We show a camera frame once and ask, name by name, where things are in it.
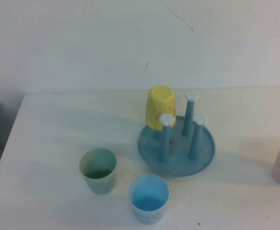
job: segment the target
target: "green cup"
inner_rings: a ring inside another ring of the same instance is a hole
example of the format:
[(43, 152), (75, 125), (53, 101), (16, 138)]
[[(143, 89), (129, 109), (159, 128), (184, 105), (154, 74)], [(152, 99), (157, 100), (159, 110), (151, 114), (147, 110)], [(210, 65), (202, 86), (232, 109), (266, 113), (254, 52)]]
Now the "green cup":
[(96, 194), (109, 193), (116, 177), (116, 157), (108, 149), (93, 149), (80, 160), (79, 169), (90, 189)]

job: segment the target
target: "white peg tip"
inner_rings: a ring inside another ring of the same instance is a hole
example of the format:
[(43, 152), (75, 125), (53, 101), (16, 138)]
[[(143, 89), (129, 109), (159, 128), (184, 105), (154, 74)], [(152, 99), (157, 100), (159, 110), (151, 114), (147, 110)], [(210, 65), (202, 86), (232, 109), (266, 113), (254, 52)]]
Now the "white peg tip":
[(199, 95), (196, 92), (187, 92), (184, 95), (185, 95), (186, 99), (190, 102), (194, 102), (199, 98)]
[(172, 114), (162, 114), (159, 118), (159, 122), (164, 126), (171, 126), (175, 122), (175, 117)]
[(203, 114), (196, 114), (193, 117), (193, 121), (198, 125), (204, 125), (208, 122), (208, 117)]

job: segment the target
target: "round base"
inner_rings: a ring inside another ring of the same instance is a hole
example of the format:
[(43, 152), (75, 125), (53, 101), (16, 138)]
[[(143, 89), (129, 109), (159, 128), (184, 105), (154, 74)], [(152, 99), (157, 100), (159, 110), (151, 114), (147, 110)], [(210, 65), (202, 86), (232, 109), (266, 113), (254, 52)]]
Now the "round base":
[(203, 127), (198, 159), (190, 160), (189, 150), (194, 123), (191, 127), (191, 135), (185, 137), (182, 135), (184, 116), (177, 116), (176, 119), (175, 126), (170, 130), (170, 157), (168, 162), (163, 163), (159, 160), (160, 139), (158, 136), (162, 131), (155, 131), (145, 126), (140, 134), (139, 150), (144, 160), (162, 174), (173, 176), (193, 175), (205, 169), (212, 161), (215, 153), (214, 140), (208, 129)]

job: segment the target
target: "white wall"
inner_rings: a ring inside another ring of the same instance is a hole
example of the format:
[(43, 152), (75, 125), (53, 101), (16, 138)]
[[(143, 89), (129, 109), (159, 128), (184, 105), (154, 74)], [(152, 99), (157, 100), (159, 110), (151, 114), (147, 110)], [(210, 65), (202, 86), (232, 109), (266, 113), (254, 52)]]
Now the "white wall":
[(0, 0), (0, 93), (161, 83), (280, 85), (280, 0)]

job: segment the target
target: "table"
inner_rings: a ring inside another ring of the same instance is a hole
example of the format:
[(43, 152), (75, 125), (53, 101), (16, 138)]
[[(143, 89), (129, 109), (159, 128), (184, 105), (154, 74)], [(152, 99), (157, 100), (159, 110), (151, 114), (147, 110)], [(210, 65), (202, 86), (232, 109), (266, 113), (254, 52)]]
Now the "table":
[[(188, 91), (176, 91), (178, 115)], [(0, 161), (0, 230), (280, 229), (280, 185), (270, 175), (280, 145), (280, 87), (198, 93), (195, 112), (209, 116), (215, 158), (194, 176), (161, 175), (170, 200), (152, 226), (137, 222), (128, 199), (136, 177), (155, 173), (137, 148), (148, 91), (25, 95)], [(96, 147), (117, 156), (108, 195), (93, 194), (78, 170)]]

